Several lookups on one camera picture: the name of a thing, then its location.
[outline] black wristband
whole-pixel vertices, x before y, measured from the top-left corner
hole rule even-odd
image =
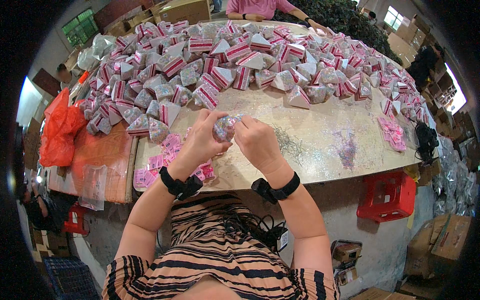
[[[296,172],[293,172],[293,178],[281,189],[274,190],[265,179],[259,178],[252,183],[252,190],[265,200],[277,204],[278,200],[287,199],[299,185],[300,178]]]
[[[160,179],[167,187],[168,192],[174,195],[176,200],[183,201],[187,199],[188,197],[194,195],[204,185],[196,175],[188,177],[185,182],[182,182],[179,179],[173,180],[168,173],[167,167],[162,167],[159,173]]]

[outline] black strap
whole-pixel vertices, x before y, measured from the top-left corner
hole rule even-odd
[[[300,185],[300,178],[296,172],[293,172],[293,178],[281,189],[274,190],[270,184],[263,178],[255,180],[252,184],[252,190],[262,196],[265,200],[277,204],[278,200],[287,199]]]
[[[168,173],[167,167],[162,167],[159,173],[163,184],[165,184],[168,189],[168,192],[174,195],[175,199],[180,201],[183,201],[194,195],[204,185],[196,175],[188,177],[187,181],[185,182],[182,182],[179,179],[173,180]]]

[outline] orange and black striped top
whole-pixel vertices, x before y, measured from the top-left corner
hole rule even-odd
[[[289,269],[260,241],[225,231],[225,214],[249,212],[230,195],[174,205],[172,247],[152,262],[131,255],[114,260],[103,299],[170,299],[208,275],[242,299],[339,298],[333,278]]]

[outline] window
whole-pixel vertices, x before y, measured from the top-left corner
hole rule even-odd
[[[83,46],[98,31],[93,20],[93,10],[89,8],[79,14],[62,27],[62,30],[72,47]]]
[[[399,14],[395,8],[389,6],[387,15],[385,16],[384,19],[385,23],[390,25],[393,29],[397,30],[400,27],[400,24],[402,24],[403,21],[403,16]]]

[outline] hand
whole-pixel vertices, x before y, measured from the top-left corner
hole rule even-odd
[[[322,31],[324,31],[327,34],[328,37],[332,37],[332,34],[330,33],[330,31],[325,26],[322,26],[322,25],[318,24],[314,20],[309,19],[308,24],[315,29],[315,32],[317,32],[317,29],[321,29]]]
[[[275,132],[269,125],[243,116],[235,123],[235,142],[245,157],[265,176],[286,163],[280,153]]]
[[[245,15],[245,19],[250,20],[250,21],[256,21],[256,22],[261,22],[265,20],[265,17],[262,16],[261,14],[257,13],[248,13]]]
[[[168,166],[168,173],[173,179],[185,181],[199,165],[233,145],[230,142],[216,143],[213,139],[213,125],[225,116],[228,113],[223,111],[200,110],[197,121],[188,131],[187,141]]]

